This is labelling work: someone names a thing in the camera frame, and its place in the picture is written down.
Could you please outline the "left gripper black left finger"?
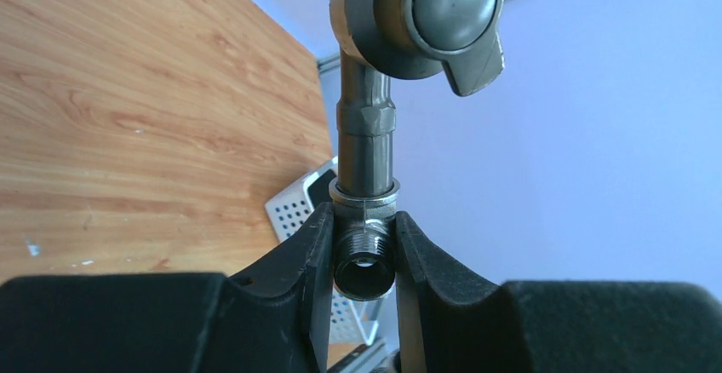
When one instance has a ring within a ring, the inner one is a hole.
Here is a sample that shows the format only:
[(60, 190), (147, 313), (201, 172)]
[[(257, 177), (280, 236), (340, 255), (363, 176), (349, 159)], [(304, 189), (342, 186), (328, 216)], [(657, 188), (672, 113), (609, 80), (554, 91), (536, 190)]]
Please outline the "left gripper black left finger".
[(268, 271), (47, 275), (1, 288), (4, 372), (324, 372)]

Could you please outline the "grey faucet with lever handle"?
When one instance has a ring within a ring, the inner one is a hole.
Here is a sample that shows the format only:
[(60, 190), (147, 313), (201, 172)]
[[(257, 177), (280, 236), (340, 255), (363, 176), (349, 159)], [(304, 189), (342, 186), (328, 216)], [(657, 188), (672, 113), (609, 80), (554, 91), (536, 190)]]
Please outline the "grey faucet with lever handle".
[(374, 198), (393, 188), (392, 79), (443, 73), (459, 96), (502, 72), (504, 0), (330, 0), (340, 46), (338, 187)]

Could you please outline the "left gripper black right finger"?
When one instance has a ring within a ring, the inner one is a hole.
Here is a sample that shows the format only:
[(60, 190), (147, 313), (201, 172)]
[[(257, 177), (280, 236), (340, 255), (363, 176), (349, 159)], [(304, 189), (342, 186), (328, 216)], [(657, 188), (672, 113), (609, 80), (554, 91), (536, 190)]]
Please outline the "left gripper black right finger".
[(687, 283), (494, 284), (396, 217), (403, 372), (718, 372), (721, 304)]

